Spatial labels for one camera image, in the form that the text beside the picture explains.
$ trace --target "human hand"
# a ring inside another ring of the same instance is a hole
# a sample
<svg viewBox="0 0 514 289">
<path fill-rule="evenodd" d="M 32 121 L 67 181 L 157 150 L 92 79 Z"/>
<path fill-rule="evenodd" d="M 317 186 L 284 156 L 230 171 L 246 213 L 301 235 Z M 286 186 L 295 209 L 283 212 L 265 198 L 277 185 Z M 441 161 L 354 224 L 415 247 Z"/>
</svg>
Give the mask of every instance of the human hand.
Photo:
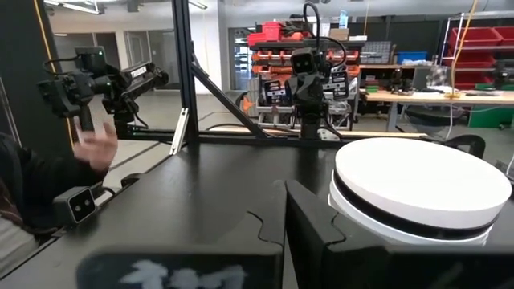
<svg viewBox="0 0 514 289">
<path fill-rule="evenodd" d="M 87 162 L 98 173 L 107 171 L 118 149 L 116 130 L 104 123 L 103 132 L 83 132 L 77 126 L 77 133 L 80 142 L 73 147 L 75 158 Z"/>
</svg>

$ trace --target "cardboard box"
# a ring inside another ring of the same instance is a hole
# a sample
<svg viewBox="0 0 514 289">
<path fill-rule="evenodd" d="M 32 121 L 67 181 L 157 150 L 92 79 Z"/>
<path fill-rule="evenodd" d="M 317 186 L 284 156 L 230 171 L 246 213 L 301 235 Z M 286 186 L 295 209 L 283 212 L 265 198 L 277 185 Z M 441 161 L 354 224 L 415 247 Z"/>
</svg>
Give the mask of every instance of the cardboard box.
<svg viewBox="0 0 514 289">
<path fill-rule="evenodd" d="M 346 41 L 348 40 L 349 29 L 332 28 L 330 30 L 330 37 L 335 40 Z"/>
</svg>

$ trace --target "black table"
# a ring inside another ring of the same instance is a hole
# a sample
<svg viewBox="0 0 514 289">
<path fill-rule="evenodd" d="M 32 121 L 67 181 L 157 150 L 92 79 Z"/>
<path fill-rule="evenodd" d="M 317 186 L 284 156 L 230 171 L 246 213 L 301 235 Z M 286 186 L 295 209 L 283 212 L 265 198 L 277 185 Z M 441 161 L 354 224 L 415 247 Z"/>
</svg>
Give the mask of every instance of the black table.
<svg viewBox="0 0 514 289">
<path fill-rule="evenodd" d="M 296 179 L 326 201 L 335 153 L 335 149 L 188 145 L 109 202 L 96 220 L 65 234 L 8 275 L 0 287 L 75 288 L 76 266 L 105 246 L 216 242 L 260 194 L 270 193 L 274 180 Z M 289 268 L 284 274 L 291 273 Z"/>
</svg>

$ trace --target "blue bin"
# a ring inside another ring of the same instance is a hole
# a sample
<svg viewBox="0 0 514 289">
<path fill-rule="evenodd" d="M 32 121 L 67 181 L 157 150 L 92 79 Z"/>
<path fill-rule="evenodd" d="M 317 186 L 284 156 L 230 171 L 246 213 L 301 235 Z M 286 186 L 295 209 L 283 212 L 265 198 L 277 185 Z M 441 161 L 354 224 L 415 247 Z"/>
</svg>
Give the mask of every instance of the blue bin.
<svg viewBox="0 0 514 289">
<path fill-rule="evenodd" d="M 402 65 L 403 60 L 426 60 L 426 51 L 398 52 L 398 64 Z"/>
</svg>

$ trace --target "black sleeve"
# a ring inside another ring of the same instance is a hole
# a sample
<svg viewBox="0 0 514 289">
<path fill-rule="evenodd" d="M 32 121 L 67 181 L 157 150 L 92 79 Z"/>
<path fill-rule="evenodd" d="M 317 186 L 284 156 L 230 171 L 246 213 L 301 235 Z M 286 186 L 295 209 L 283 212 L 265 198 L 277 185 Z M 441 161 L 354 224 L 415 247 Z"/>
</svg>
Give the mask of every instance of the black sleeve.
<svg viewBox="0 0 514 289">
<path fill-rule="evenodd" d="M 75 186 L 90 186 L 105 178 L 88 163 L 74 157 L 43 159 L 34 151 L 18 147 L 23 173 L 23 194 L 27 200 L 51 202 Z"/>
</svg>

